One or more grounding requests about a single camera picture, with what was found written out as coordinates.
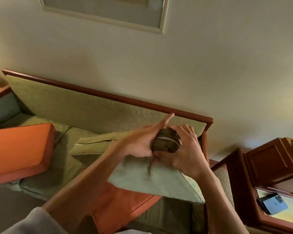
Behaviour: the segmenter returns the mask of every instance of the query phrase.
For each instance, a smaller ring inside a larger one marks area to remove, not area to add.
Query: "sleeve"
[[[8,228],[2,234],[68,234],[41,207],[34,208],[29,215]]]

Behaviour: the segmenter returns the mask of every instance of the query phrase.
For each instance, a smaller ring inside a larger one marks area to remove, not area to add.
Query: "white picture frame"
[[[145,25],[125,22],[125,21],[121,21],[121,20],[105,18],[105,17],[101,17],[101,16],[97,16],[97,15],[88,15],[88,14],[83,14],[80,12],[68,11],[68,10],[63,10],[63,9],[54,8],[54,7],[48,7],[45,5],[43,0],[39,0],[39,2],[41,4],[43,10],[45,10],[45,11],[50,11],[50,12],[64,14],[64,15],[70,15],[70,16],[74,16],[77,18],[95,20],[95,21],[99,21],[99,22],[103,22],[103,23],[133,28],[133,29],[142,30],[142,31],[150,31],[150,32],[158,33],[158,34],[164,34],[164,32],[165,32],[166,22],[167,22],[167,12],[168,12],[168,6],[169,6],[169,0],[164,0],[163,11],[162,11],[161,20],[160,20],[160,27],[157,28],[157,27],[151,27],[151,26],[145,26]]]

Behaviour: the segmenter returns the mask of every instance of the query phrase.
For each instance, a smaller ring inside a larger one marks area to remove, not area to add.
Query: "orange cushion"
[[[47,171],[54,139],[51,123],[0,129],[0,184]]]
[[[92,206],[92,217],[99,234],[112,234],[139,217],[161,196],[117,188],[106,183],[105,190]]]

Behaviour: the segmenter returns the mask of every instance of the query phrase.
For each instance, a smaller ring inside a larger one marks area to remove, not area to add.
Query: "sofa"
[[[47,201],[85,169],[69,155],[79,138],[129,131],[158,122],[172,112],[176,116],[171,123],[195,128],[208,160],[210,117],[11,70],[3,73],[9,85],[0,90],[0,129],[50,122],[56,130],[49,170],[5,184],[15,191]],[[127,228],[188,234],[193,232],[191,216],[191,203],[163,197]]]

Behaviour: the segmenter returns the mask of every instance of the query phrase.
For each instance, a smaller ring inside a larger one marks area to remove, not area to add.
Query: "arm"
[[[111,144],[101,157],[42,208],[66,231],[74,232],[82,218],[88,214],[90,206],[101,194],[105,182],[118,163],[129,154],[136,157],[152,156],[152,140],[173,116],[174,114],[171,114],[160,123],[145,126]]]
[[[182,146],[173,154],[156,151],[155,155],[197,182],[205,198],[208,214],[212,217],[211,230],[214,233],[248,233],[226,197],[219,179],[209,168],[193,127],[189,128],[188,125],[170,127],[179,134]]]

